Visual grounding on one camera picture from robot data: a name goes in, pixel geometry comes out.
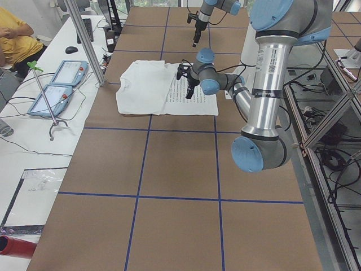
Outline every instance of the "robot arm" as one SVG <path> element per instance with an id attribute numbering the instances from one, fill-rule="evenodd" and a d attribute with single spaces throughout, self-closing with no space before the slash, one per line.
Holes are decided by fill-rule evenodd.
<path id="1" fill-rule="evenodd" d="M 316 43 L 331 32 L 332 0 L 257 0 L 250 23 L 259 45 L 253 88 L 249 91 L 238 75 L 219 74 L 211 49 L 202 49 L 192 67 L 179 74 L 190 88 L 200 84 L 204 94 L 227 90 L 248 118 L 242 136 L 232 144 L 232 157 L 246 172 L 277 168 L 290 158 L 291 141 L 276 126 L 287 60 L 293 46 Z"/>
<path id="2" fill-rule="evenodd" d="M 196 21 L 193 47 L 197 46 L 201 38 L 201 32 L 207 28 L 210 16 L 215 7 L 232 15 L 237 15 L 241 4 L 237 0 L 204 0 L 199 13 L 189 13 L 187 23 L 190 23 L 192 20 Z"/>

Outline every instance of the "red object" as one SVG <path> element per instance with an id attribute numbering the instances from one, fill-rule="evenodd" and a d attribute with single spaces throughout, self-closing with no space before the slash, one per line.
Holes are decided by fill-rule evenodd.
<path id="1" fill-rule="evenodd" d="M 31 259 L 36 245 L 36 243 L 3 235 L 0 236 L 0 255 Z"/>

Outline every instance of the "white desk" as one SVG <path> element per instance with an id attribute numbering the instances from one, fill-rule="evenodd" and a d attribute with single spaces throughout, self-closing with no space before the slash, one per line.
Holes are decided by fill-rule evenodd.
<path id="1" fill-rule="evenodd" d="M 101 61 L 103 54 L 105 53 L 104 50 L 107 49 L 104 31 L 102 28 L 99 28 L 106 24 L 105 21 L 101 21 L 104 17 L 83 16 L 83 18 L 91 18 L 94 29 L 94 42 L 92 42 L 92 45 L 97 58 Z M 65 53 L 65 48 L 68 46 L 78 47 L 79 51 L 67 55 Z M 87 60 L 82 45 L 77 44 L 77 35 L 71 19 L 63 25 L 59 33 L 55 36 L 47 50 L 39 59 L 38 66 L 44 70 L 44 73 L 55 72 L 61 61 L 64 59 Z M 88 74 L 90 72 L 92 72 L 92 69 L 89 66 Z M 32 77 L 33 73 L 31 72 L 26 79 Z M 40 81 L 45 85 L 50 82 L 51 78 L 52 75 L 43 76 L 40 77 Z M 54 136 L 54 141 L 51 142 L 49 139 L 49 128 L 52 124 L 51 119 L 29 116 L 6 117 L 18 115 L 13 106 L 9 104 L 0 113 L 0 117 L 6 117 L 4 118 L 4 121 L 14 129 L 14 134 L 5 139 L 16 142 L 29 150 L 37 152 L 73 154 L 81 135 L 85 119 L 89 114 L 96 92 L 98 91 L 98 83 L 95 76 L 91 75 L 81 86 L 80 90 L 85 94 L 86 100 L 76 117 L 71 121 L 67 121 L 69 128 L 66 128 L 62 123 L 58 127 L 53 128 L 52 134 Z M 36 81 L 30 80 L 21 85 L 13 97 L 36 98 L 39 92 Z M 68 107 L 59 115 L 59 117 L 64 119 L 72 118 L 79 109 L 83 98 L 81 93 L 78 91 L 75 92 Z M 33 101 L 29 99 L 13 99 L 11 101 L 20 113 L 26 113 L 32 102 Z M 71 158 L 66 156 L 38 155 L 25 152 L 13 144 L 0 140 L 0 169 L 2 175 L 0 186 L 0 219 L 2 220 L 6 213 L 14 191 L 25 169 L 67 167 L 70 160 Z M 37 242 L 38 237 L 30 237 L 29 240 Z M 29 262 L 30 261 L 27 259 L 0 256 L 0 270 L 23 271 L 26 270 Z"/>

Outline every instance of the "black mouse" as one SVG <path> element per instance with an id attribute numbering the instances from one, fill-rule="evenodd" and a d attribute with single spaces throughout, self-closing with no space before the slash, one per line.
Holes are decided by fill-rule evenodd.
<path id="1" fill-rule="evenodd" d="M 66 49 L 65 49 L 65 52 L 67 53 L 67 54 L 73 54 L 73 53 L 75 53 L 75 52 L 77 52 L 78 51 L 78 48 L 76 48 L 75 46 L 69 46 L 69 47 L 67 47 Z"/>

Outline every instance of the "orange shirt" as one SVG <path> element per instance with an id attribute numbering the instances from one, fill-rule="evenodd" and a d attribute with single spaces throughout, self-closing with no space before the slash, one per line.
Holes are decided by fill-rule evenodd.
<path id="1" fill-rule="evenodd" d="M 18 28 L 24 24 L 26 22 L 0 7 L 0 27 Z M 43 44 L 29 36 L 18 36 L 13 39 L 0 38 L 0 47 L 5 54 L 6 63 L 13 65 L 39 52 Z"/>

